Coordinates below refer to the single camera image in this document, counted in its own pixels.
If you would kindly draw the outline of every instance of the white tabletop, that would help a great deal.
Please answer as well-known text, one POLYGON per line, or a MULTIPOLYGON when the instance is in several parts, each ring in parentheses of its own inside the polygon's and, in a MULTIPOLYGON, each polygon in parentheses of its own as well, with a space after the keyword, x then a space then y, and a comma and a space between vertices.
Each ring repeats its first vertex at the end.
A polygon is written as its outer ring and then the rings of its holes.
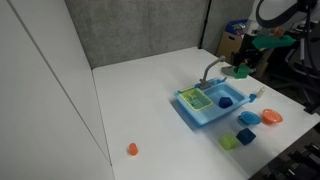
MULTIPOLYGON (((181 117, 173 93, 198 83, 216 59, 189 48, 93 71, 116 180, 247 179, 319 122, 318 115, 267 87, 262 98, 195 128, 181 117), (278 111, 284 121, 249 127, 257 136, 251 144, 223 150, 219 138, 244 129, 236 121, 239 114, 265 108, 278 111), (139 148, 135 157, 127 153, 131 142, 139 148)), ((211 68, 208 79, 222 77, 219 69, 225 65, 211 68)), ((246 95, 265 86, 251 77, 227 82, 246 95)))

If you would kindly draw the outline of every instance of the orange object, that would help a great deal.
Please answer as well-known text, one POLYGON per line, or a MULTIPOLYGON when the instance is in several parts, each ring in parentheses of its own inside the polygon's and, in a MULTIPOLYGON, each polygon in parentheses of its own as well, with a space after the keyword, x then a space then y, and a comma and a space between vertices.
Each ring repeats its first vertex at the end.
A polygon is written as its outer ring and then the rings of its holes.
POLYGON ((282 116, 272 109, 264 109, 261 119, 265 124, 280 123, 283 120, 282 116))
POLYGON ((129 150, 128 150, 128 152, 129 152, 129 154, 130 154, 131 156, 137 155, 137 154, 138 154, 138 147, 137 147, 137 145, 136 145, 135 143, 131 143, 131 144, 129 145, 129 150))

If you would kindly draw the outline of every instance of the dark blue cube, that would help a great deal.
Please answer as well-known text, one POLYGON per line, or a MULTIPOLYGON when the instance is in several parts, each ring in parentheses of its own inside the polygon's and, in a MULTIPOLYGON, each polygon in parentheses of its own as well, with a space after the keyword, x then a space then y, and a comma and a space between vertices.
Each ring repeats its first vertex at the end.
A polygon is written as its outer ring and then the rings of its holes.
POLYGON ((256 138, 256 135, 250 129, 245 128, 238 133, 237 138, 243 145, 247 145, 256 138))
POLYGON ((221 108, 227 108, 227 107, 230 107, 233 105, 233 102, 232 100, 229 98, 229 97, 222 97, 220 98, 220 101, 219 101, 219 106, 221 108))

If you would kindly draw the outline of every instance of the toy sink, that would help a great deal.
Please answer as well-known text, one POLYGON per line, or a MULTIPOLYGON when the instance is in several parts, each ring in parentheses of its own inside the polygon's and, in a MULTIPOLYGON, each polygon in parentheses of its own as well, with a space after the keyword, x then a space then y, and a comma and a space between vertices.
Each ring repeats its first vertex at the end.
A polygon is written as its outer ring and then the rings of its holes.
POLYGON ((175 92, 182 109, 198 127, 217 120, 250 101, 249 97, 220 78, 210 79, 208 82, 211 87, 205 90, 200 90, 199 84, 196 84, 194 87, 175 92), (233 104, 221 108, 219 101, 222 97, 229 97, 233 104))

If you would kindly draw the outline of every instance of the white wall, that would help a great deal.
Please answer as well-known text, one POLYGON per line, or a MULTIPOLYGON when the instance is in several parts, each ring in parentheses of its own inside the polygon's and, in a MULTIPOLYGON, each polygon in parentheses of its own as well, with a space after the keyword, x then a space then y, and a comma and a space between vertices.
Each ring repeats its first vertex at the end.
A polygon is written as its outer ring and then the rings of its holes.
POLYGON ((92 72, 64 0, 9 0, 109 158, 92 72))
POLYGON ((113 180, 110 164, 0 0, 0 179, 113 180))

